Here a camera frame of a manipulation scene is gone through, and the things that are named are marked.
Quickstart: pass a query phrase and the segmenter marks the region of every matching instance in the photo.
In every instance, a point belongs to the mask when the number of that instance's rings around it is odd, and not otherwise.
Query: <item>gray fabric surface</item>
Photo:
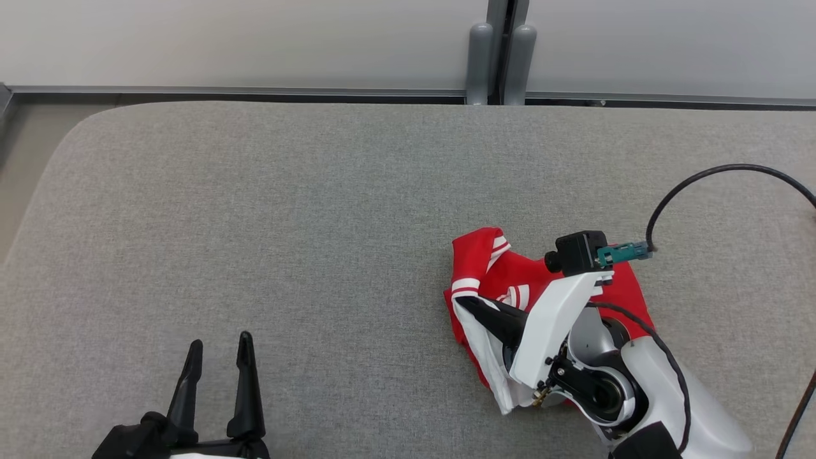
[[[255,336],[275,457],[603,457],[573,408],[502,417],[456,345],[450,241],[541,257],[640,240],[720,163],[816,188],[816,114],[191,102],[97,114],[55,152],[0,296],[3,457],[89,457],[163,411],[204,341],[197,428]],[[663,339],[771,457],[816,366],[814,209],[731,172],[680,194],[635,270]],[[790,457],[813,457],[816,409]]]

